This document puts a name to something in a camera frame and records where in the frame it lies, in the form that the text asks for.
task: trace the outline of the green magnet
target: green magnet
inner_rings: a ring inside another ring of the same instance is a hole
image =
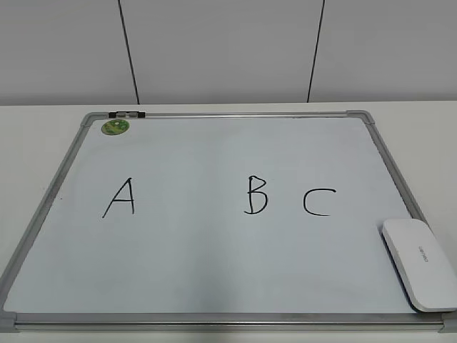
[[[127,120],[113,119],[103,124],[101,131],[109,136],[114,136],[117,134],[123,134],[129,129],[129,127],[130,124]]]

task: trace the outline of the plastic corner piece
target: plastic corner piece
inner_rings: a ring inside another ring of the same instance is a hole
[[[374,119],[368,111],[364,111],[362,109],[354,109],[350,111],[346,111],[348,117],[351,118],[359,118],[365,124],[374,124]]]
[[[0,332],[18,332],[16,329],[16,313],[0,310]]]
[[[443,329],[439,332],[443,334],[457,333],[457,311],[443,314]]]

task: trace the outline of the whiteboard eraser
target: whiteboard eraser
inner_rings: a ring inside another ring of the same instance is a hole
[[[389,219],[382,234],[412,305],[422,312],[457,309],[457,277],[427,224]]]

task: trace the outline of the white table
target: white table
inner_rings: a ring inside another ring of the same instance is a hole
[[[428,223],[457,269],[457,101],[332,104],[0,106],[0,271],[3,271],[83,116],[93,111],[368,110]],[[19,333],[0,342],[457,342],[437,333]]]

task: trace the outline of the whiteboard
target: whiteboard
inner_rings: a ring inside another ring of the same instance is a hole
[[[90,126],[6,311],[414,312],[378,231],[411,216],[360,119],[126,120]],[[129,178],[134,213],[102,218]]]

